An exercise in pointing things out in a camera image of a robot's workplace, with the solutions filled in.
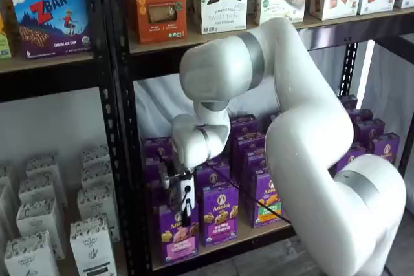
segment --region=floor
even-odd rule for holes
[[[394,276],[414,275],[414,216],[406,212],[387,267]],[[299,238],[260,248],[184,274],[183,276],[322,276]]]

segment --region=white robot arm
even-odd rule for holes
[[[404,181],[371,155],[331,178],[328,168],[350,148],[353,126],[286,19],[185,53],[181,85],[206,126],[188,115],[174,119],[179,165],[192,169],[223,151],[228,101],[265,75],[274,75],[283,112],[266,135],[267,164],[296,233],[327,275],[380,276],[404,212]]]

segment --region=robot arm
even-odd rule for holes
[[[284,208],[308,252],[330,276],[382,273],[405,206],[398,171],[361,156],[332,179],[328,168],[349,149],[351,121],[286,19],[185,53],[184,93],[207,126],[173,121],[173,145],[184,169],[217,156],[228,139],[228,100],[274,75],[283,113],[266,136],[267,164]]]

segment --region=purple cereal box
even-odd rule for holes
[[[231,184],[205,187],[201,211],[205,246],[227,242],[237,237],[239,191]]]
[[[181,226],[181,212],[174,212],[167,205],[158,208],[161,236],[161,254],[164,263],[177,262],[199,253],[199,209],[191,211],[191,226]]]
[[[346,109],[354,109],[358,103],[358,98],[355,95],[342,95],[338,99]]]
[[[354,142],[368,146],[369,141],[384,133],[385,123],[380,119],[360,121],[354,123]]]
[[[392,164],[395,163],[395,157],[400,144],[400,136],[395,133],[387,133],[374,138],[369,142],[368,153],[381,156]]]

